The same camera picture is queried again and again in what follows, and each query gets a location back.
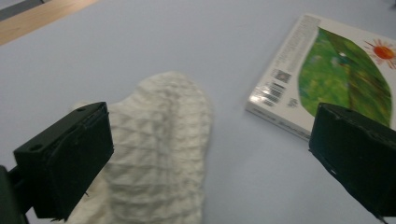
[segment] book cover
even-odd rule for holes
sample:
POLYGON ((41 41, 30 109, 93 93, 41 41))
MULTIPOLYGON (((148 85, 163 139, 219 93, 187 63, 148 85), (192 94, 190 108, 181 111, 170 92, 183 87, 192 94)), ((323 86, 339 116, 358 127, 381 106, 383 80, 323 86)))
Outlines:
POLYGON ((395 130, 395 95, 396 40, 305 14, 249 96, 247 110, 309 140, 321 102, 395 130))

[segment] wooden edge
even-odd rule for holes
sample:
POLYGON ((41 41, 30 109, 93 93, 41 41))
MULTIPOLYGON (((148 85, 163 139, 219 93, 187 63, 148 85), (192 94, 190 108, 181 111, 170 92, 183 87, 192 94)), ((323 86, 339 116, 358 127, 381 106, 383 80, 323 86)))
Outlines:
POLYGON ((87 7, 98 0, 52 0, 0 21, 0 46, 53 21, 87 7))

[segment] white knit sock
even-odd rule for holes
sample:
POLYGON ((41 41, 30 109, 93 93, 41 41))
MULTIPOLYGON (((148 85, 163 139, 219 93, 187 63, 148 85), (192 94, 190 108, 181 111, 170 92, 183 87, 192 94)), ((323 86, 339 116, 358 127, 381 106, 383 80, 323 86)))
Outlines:
POLYGON ((114 154, 67 223, 201 223, 212 123, 205 95, 169 72, 108 110, 114 154))

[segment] green leaf illustration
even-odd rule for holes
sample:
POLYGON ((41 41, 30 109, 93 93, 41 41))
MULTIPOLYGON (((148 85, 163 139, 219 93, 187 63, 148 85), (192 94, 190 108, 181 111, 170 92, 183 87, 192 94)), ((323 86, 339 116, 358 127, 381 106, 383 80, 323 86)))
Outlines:
POLYGON ((299 76, 303 107, 313 116, 325 102, 356 110, 389 127, 389 85, 369 55, 340 35, 319 28, 299 76))

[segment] red sun illustration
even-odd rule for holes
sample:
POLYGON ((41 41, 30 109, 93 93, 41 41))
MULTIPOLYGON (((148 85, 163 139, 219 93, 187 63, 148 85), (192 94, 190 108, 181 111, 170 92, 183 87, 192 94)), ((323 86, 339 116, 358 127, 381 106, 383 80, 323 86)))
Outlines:
POLYGON ((377 64, 387 63, 389 68, 396 69, 396 48, 392 44, 380 39, 374 39, 374 43, 366 42, 369 46, 367 53, 376 60, 377 64))

